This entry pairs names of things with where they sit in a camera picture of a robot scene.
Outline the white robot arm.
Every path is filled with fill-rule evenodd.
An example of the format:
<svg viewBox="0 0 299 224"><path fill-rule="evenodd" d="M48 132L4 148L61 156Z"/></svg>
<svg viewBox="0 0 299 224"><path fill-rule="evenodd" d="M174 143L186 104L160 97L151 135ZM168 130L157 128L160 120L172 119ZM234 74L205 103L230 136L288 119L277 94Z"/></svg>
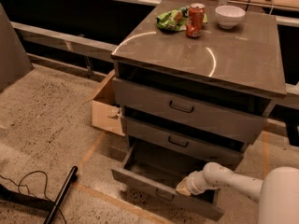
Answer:
<svg viewBox="0 0 299 224"><path fill-rule="evenodd" d="M259 205L257 224L299 224L299 170L278 167L264 180L239 175L216 163L185 176L176 191L185 196L229 187Z"/></svg>

